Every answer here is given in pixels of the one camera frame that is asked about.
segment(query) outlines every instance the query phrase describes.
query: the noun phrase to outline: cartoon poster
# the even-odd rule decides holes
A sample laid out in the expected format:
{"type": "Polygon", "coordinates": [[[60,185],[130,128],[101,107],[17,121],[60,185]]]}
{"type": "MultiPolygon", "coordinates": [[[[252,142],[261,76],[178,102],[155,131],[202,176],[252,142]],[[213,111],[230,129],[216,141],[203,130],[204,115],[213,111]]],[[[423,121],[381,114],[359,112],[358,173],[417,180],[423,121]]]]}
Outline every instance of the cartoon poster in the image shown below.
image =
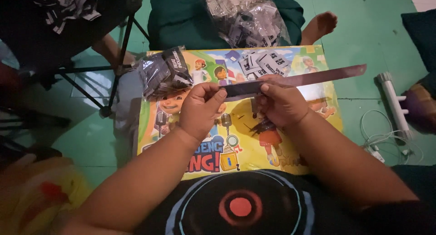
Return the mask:
{"type": "MultiPolygon", "coordinates": [[[[290,62],[287,76],[328,70],[321,45],[272,48],[290,62]]],[[[238,63],[246,54],[266,49],[187,50],[183,57],[195,84],[220,85],[245,82],[247,76],[238,63]]],[[[341,115],[333,82],[298,87],[310,108],[342,131],[341,115]]],[[[189,89],[164,97],[158,102],[143,101],[139,118],[138,151],[170,132],[177,124],[183,100],[189,89]]],[[[257,169],[282,170],[292,174],[309,172],[304,159],[278,129],[253,135],[250,129],[262,121],[254,113],[252,99],[226,102],[207,138],[200,144],[186,167],[183,180],[200,176],[257,169]]]]}

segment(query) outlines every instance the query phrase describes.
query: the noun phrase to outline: bag of labels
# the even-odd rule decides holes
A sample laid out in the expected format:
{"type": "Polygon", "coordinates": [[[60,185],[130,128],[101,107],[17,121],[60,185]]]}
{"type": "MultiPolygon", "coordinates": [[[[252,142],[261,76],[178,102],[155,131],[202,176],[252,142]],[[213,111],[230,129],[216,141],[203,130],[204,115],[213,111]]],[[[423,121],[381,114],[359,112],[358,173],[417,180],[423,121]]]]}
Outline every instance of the bag of labels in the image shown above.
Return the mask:
{"type": "Polygon", "coordinates": [[[139,71],[144,84],[144,100],[160,99],[192,86],[193,80],[183,58],[183,50],[184,46],[174,47],[143,57],[132,64],[132,68],[139,71]]]}
{"type": "Polygon", "coordinates": [[[232,48],[291,46],[272,0],[205,0],[218,34],[232,48]]]}

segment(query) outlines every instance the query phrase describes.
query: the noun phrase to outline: black t-shirt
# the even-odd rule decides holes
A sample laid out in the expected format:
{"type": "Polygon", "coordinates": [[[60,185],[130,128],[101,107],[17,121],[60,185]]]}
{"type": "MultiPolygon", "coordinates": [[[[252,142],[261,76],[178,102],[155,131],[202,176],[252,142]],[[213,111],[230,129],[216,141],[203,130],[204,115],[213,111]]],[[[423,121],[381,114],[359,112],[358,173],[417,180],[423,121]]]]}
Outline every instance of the black t-shirt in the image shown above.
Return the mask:
{"type": "Polygon", "coordinates": [[[419,201],[352,215],[302,177],[273,170],[182,181],[134,234],[435,234],[419,201]]]}

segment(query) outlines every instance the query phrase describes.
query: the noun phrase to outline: white pipe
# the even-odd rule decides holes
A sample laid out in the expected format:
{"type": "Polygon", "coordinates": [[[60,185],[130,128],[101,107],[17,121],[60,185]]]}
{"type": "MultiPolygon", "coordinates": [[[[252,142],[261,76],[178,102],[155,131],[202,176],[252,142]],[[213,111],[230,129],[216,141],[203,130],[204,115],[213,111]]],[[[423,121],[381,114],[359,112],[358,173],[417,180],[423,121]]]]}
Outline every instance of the white pipe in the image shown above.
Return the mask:
{"type": "Polygon", "coordinates": [[[397,129],[400,130],[398,132],[398,136],[402,138],[406,138],[408,140],[412,140],[412,133],[409,129],[409,126],[406,122],[406,118],[404,114],[407,114],[408,110],[402,110],[399,101],[403,101],[406,99],[405,96],[397,96],[395,93],[394,85],[392,83],[392,77],[389,72],[380,73],[377,75],[379,82],[384,90],[384,94],[388,99],[389,107],[391,108],[392,115],[394,116],[394,121],[397,126],[397,129]]]}

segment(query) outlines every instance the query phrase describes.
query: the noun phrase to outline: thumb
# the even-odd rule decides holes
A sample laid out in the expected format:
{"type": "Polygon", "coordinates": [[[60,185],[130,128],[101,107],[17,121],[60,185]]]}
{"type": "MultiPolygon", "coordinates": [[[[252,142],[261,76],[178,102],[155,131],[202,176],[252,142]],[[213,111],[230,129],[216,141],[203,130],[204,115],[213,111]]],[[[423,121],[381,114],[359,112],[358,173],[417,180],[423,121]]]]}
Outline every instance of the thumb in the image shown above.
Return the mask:
{"type": "Polygon", "coordinates": [[[218,92],[215,93],[214,96],[212,96],[212,98],[210,98],[205,103],[205,105],[207,106],[208,109],[213,110],[213,112],[215,113],[216,111],[218,111],[220,105],[224,103],[226,96],[227,96],[226,90],[220,89],[218,92]]]}
{"type": "Polygon", "coordinates": [[[286,93],[284,88],[277,85],[265,83],[262,84],[260,90],[275,101],[286,102],[289,98],[289,93],[286,93]]]}

